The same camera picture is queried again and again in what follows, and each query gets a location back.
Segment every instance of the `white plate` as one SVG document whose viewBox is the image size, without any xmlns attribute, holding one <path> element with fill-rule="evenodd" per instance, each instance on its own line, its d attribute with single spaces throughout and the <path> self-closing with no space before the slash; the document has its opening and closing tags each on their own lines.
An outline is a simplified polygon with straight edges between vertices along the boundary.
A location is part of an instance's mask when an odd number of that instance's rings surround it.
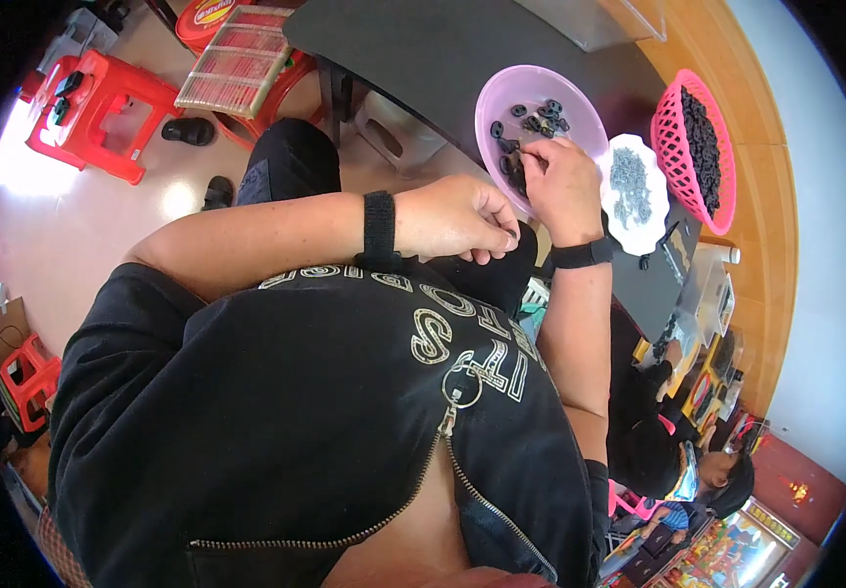
<svg viewBox="0 0 846 588">
<path fill-rule="evenodd" d="M 634 215 L 627 219 L 626 226 L 616 217 L 616 203 L 620 201 L 620 194 L 613 190 L 609 176 L 613 165 L 613 152 L 618 148 L 628 147 L 635 152 L 645 165 L 645 187 L 648 188 L 649 208 L 652 215 L 642 223 Z M 671 206 L 668 203 L 668 184 L 665 174 L 658 167 L 655 152 L 645 146 L 639 135 L 618 135 L 609 141 L 609 157 L 607 162 L 599 162 L 603 172 L 603 182 L 600 184 L 600 204 L 609 217 L 609 234 L 622 245 L 622 250 L 629 255 L 646 255 L 655 251 L 655 244 L 665 236 L 665 217 Z"/>
</svg>

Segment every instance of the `pink plastic bowl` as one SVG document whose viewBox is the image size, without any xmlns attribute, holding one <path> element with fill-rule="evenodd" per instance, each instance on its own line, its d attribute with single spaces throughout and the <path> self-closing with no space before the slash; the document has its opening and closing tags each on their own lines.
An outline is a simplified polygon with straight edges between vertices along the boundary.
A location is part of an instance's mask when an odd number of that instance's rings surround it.
<svg viewBox="0 0 846 588">
<path fill-rule="evenodd" d="M 681 113 L 682 86 L 688 88 L 688 93 L 707 108 L 707 119 L 714 126 L 714 133 L 718 138 L 718 150 L 721 152 L 721 187 L 718 189 L 718 200 L 721 207 L 714 213 L 714 218 L 707 213 L 704 198 L 698 187 L 697 174 L 694 173 L 688 134 L 685 132 L 685 117 Z M 685 208 L 707 225 L 715 235 L 723 235 L 730 230 L 736 210 L 734 150 L 721 109 L 718 108 L 711 91 L 695 72 L 679 71 L 658 101 L 658 109 L 652 117 L 652 149 L 657 156 L 658 166 L 668 178 L 668 188 Z"/>
<path fill-rule="evenodd" d="M 498 160 L 504 153 L 492 138 L 490 128 L 492 122 L 501 121 L 505 125 L 503 136 L 518 139 L 522 146 L 543 139 L 540 133 L 529 133 L 521 128 L 521 119 L 511 114 L 511 106 L 523 104 L 527 107 L 525 116 L 528 116 L 549 99 L 563 105 L 561 116 L 570 123 L 570 131 L 562 135 L 585 149 L 599 165 L 609 153 L 603 122 L 583 92 L 562 75 L 536 65 L 514 65 L 493 75 L 476 102 L 476 141 L 485 167 L 502 193 L 530 217 L 534 217 L 534 211 L 527 198 L 508 185 L 498 168 Z"/>
</svg>

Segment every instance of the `white wall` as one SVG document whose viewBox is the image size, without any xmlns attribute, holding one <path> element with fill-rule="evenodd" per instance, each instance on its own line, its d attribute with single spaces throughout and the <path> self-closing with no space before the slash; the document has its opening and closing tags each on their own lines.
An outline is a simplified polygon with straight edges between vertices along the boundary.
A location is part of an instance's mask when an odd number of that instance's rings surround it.
<svg viewBox="0 0 846 588">
<path fill-rule="evenodd" d="M 796 182 L 796 310 L 767 417 L 846 484 L 846 98 L 779 0 L 728 3 L 770 81 Z"/>
</svg>

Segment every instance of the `black table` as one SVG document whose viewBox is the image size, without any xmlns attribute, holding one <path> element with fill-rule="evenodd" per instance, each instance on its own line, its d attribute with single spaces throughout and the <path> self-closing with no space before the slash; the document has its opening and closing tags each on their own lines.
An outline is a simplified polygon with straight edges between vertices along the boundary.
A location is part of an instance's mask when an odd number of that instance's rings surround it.
<svg viewBox="0 0 846 588">
<path fill-rule="evenodd" d="M 665 89 L 636 45 L 585 53 L 511 0 L 309 0 L 283 32 L 290 45 L 320 64 L 326 119 L 335 140 L 339 123 L 351 118 L 351 80 L 356 79 L 483 166 L 473 126 L 476 99 L 485 82 L 508 66 L 529 63 L 560 73 L 594 104 L 607 135 L 633 133 L 646 143 Z M 671 200 L 666 224 L 681 221 L 690 257 L 700 224 Z M 684 231 L 686 219 L 690 234 Z M 661 334 L 680 291 L 660 250 L 652 253 L 646 271 L 639 258 L 616 255 L 613 294 L 649 341 Z"/>
</svg>

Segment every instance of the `black pants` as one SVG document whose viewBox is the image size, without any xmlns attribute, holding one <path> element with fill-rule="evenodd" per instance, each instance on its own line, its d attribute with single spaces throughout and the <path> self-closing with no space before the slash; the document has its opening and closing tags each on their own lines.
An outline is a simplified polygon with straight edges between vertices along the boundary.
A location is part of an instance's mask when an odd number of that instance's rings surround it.
<svg viewBox="0 0 846 588">
<path fill-rule="evenodd" d="M 338 152 L 322 131 L 299 119 L 283 119 L 259 137 L 237 191 L 235 204 L 258 204 L 275 200 L 341 191 Z M 518 311 L 527 281 L 534 270 L 538 243 L 534 231 L 521 225 L 518 248 L 504 259 L 488 265 L 444 257 L 419 264 L 404 261 L 404 272 L 439 286 L 487 302 L 507 312 Z"/>
</svg>

